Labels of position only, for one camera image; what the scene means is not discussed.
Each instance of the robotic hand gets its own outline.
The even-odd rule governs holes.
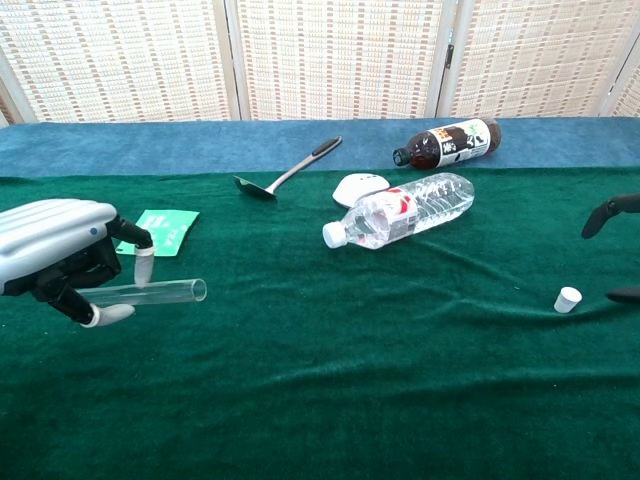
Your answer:
[[[0,295],[31,292],[84,327],[127,318],[134,312],[131,305],[99,308],[76,290],[97,287],[120,273],[111,237],[135,244],[135,283],[149,283],[155,251],[151,234],[108,203],[50,199],[1,212]]]
[[[640,193],[613,197],[593,210],[582,229],[582,238],[595,236],[607,220],[622,212],[640,213]],[[640,286],[612,290],[607,298],[618,303],[640,303]]]

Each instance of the small white cup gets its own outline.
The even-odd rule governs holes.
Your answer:
[[[553,305],[558,313],[569,313],[582,300],[582,294],[573,287],[563,287]]]

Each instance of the green paper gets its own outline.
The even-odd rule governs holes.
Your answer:
[[[175,257],[198,215],[185,210],[145,210],[136,225],[151,233],[156,257]],[[135,246],[121,242],[116,252],[135,255]]]

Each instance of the green cloth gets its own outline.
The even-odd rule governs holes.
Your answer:
[[[153,280],[209,288],[102,329],[0,298],[0,478],[637,479],[640,307],[604,294],[640,284],[640,216],[580,232],[640,169],[458,173],[469,211],[378,251],[322,240],[344,172],[302,172],[275,203],[229,174],[0,179],[2,210],[201,212]],[[120,258],[111,284],[132,283]],[[584,300],[556,314],[566,285]]]

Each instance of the glass tube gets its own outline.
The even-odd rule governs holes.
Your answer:
[[[148,283],[144,287],[122,285],[116,287],[85,288],[78,292],[98,307],[124,303],[149,305],[161,303],[201,302],[207,296],[207,284],[201,278]]]

